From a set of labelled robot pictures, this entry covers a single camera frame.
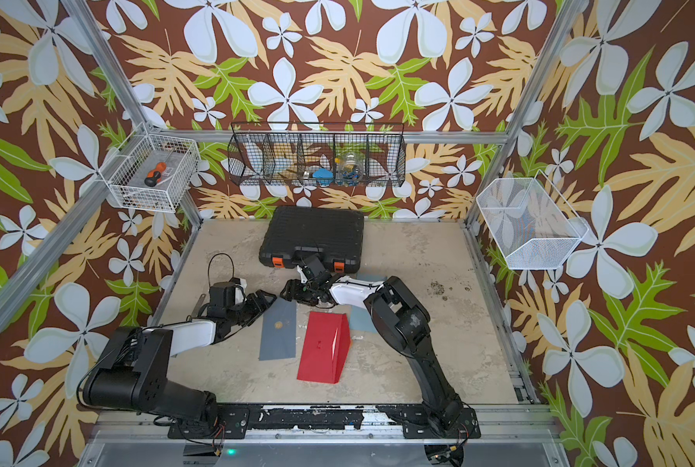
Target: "black cable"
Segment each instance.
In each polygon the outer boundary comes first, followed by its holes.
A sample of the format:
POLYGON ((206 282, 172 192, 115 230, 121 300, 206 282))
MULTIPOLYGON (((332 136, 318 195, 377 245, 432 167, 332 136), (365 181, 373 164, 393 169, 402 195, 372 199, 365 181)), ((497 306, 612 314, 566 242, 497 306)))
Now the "black cable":
POLYGON ((203 446, 208 446, 208 447, 209 447, 209 445, 208 445, 206 442, 195 441, 194 439, 189 439, 189 438, 187 438, 187 435, 184 434, 184 430, 182 430, 182 426, 179 425, 179 420, 174 419, 174 423, 176 424, 176 428, 179 429, 179 433, 182 434, 182 437, 183 437, 184 439, 186 439, 186 440, 189 441, 189 442, 193 442, 193 443, 195 443, 195 444, 202 444, 203 446))
POLYGON ((228 253, 215 253, 208 262, 208 288, 212 287, 212 284, 210 282, 210 265, 212 264, 212 260, 215 259, 216 256, 228 256, 228 259, 231 260, 231 279, 236 277, 236 266, 233 264, 233 258, 231 258, 231 256, 228 253))
POLYGON ((174 424, 174 418, 170 416, 157 416, 153 419, 153 424, 156 425, 156 427, 170 427, 174 424), (158 423, 158 420, 161 418, 169 418, 170 420, 168 423, 158 423))

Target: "white wire basket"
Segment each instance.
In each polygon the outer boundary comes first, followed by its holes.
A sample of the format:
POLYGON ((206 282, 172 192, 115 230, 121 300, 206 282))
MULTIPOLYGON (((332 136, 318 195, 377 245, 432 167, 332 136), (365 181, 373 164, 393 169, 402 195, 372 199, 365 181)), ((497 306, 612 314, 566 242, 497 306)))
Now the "white wire basket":
POLYGON ((200 151, 194 140, 163 136, 138 127, 123 144, 128 153, 119 151, 125 160, 106 179, 109 190, 123 208, 145 211, 176 212, 197 172, 200 151), (166 170, 156 186, 149 187, 145 179, 159 162, 166 170))
POLYGON ((493 180, 477 195, 477 205, 512 270, 562 266, 589 230, 547 178, 493 180))

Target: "metal rail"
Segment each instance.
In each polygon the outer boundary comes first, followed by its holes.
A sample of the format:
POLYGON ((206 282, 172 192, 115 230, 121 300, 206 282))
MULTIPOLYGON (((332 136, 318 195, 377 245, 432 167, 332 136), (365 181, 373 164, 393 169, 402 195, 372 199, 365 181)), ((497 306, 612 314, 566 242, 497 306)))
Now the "metal rail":
POLYGON ((88 3, 85 0, 62 0, 62 5, 81 28, 93 51, 93 59, 104 72, 106 80, 117 94, 119 103, 129 114, 132 125, 139 127, 141 123, 148 123, 142 105, 137 100, 117 55, 104 39, 88 3))

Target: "red paper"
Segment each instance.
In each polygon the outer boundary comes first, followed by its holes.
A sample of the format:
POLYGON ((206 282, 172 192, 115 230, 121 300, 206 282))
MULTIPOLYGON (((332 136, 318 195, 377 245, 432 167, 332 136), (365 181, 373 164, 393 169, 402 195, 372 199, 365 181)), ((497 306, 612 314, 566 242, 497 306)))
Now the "red paper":
POLYGON ((298 366, 301 381, 335 384, 351 346, 348 316, 338 313, 309 313, 304 351, 298 366))

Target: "cable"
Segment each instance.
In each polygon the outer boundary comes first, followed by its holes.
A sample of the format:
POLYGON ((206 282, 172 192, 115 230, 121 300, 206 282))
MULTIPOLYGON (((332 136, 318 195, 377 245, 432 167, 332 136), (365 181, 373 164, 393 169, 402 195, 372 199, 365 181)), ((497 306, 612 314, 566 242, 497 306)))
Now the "cable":
POLYGON ((218 447, 215 448, 215 438, 212 439, 212 443, 213 443, 214 453, 217 456, 220 456, 221 455, 221 448, 223 447, 223 441, 226 439, 226 425, 222 425, 221 429, 218 433, 221 434, 221 442, 218 443, 218 447))
POLYGON ((231 279, 236 277, 236 266, 233 264, 233 258, 231 258, 231 256, 228 253, 215 253, 208 262, 208 288, 212 287, 212 284, 210 282, 210 265, 212 264, 212 260, 215 259, 216 256, 228 256, 228 259, 231 260, 231 279))
POLYGON ((186 439, 189 442, 193 442, 195 444, 202 444, 203 446, 207 446, 208 444, 206 442, 201 442, 201 441, 195 441, 194 439, 189 439, 187 438, 187 435, 184 434, 184 430, 182 430, 182 426, 179 425, 179 420, 174 419, 174 423, 176 424, 176 428, 179 429, 179 433, 182 434, 182 437, 186 439))
POLYGON ((170 427, 174 424, 174 418, 171 416, 157 416, 153 419, 153 424, 156 425, 156 427, 170 427), (168 423, 158 423, 158 420, 161 418, 169 418, 170 421, 168 423))

